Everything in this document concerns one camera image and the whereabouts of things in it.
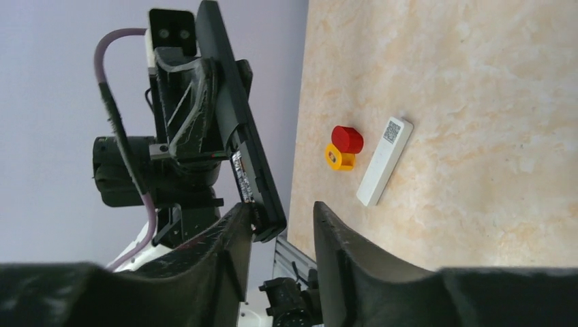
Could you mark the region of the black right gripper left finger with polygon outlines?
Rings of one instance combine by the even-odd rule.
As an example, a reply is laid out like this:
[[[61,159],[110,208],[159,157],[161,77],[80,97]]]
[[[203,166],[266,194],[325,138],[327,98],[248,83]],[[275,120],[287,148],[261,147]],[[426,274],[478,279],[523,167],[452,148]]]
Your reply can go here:
[[[248,204],[135,271],[1,266],[2,326],[235,326],[252,245]]]

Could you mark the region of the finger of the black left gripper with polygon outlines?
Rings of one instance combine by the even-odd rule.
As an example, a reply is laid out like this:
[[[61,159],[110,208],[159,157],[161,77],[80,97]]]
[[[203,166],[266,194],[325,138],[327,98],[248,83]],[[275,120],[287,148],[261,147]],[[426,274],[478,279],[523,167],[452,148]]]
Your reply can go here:
[[[249,61],[246,59],[236,60],[235,67],[237,70],[237,85],[243,89],[246,97],[249,97],[253,82],[253,71]]]

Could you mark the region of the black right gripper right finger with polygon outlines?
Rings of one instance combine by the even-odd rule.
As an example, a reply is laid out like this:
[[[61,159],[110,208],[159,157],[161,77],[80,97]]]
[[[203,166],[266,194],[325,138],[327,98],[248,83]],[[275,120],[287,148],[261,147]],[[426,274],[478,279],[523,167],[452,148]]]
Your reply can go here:
[[[313,208],[326,326],[576,326],[577,270],[454,267],[430,271]]]

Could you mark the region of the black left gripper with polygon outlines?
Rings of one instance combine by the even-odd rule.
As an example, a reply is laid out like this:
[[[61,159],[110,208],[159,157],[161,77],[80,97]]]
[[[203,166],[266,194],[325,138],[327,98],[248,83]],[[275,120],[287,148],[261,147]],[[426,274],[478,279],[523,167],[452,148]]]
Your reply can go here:
[[[211,58],[187,56],[177,47],[158,47],[154,54],[169,153],[200,154],[215,112],[216,63]],[[172,159],[151,159],[153,136],[130,136],[128,140],[158,210],[154,246],[174,249],[221,219],[219,209],[224,201],[213,189],[220,160],[209,158],[183,170]],[[115,137],[95,139],[93,172],[105,205],[142,205]]]

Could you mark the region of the black remote control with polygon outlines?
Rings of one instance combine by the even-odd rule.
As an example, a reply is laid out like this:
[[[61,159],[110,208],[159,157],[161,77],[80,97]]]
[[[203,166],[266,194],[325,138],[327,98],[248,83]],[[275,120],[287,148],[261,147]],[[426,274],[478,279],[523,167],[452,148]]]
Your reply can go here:
[[[255,214],[252,219],[256,242],[273,240],[286,228],[286,216],[261,139],[254,122],[248,97],[237,85],[235,57],[216,1],[202,1],[196,20],[196,37],[204,58],[217,63],[219,87],[215,116],[222,144],[230,157],[241,152],[249,179]]]

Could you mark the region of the battery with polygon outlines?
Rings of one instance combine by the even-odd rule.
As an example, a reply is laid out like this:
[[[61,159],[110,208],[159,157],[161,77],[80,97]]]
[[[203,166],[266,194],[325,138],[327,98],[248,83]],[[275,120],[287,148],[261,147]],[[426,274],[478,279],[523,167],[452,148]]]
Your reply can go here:
[[[254,202],[252,189],[249,183],[248,176],[243,167],[242,156],[240,151],[236,151],[231,157],[232,171],[237,183],[239,195],[244,203]]]

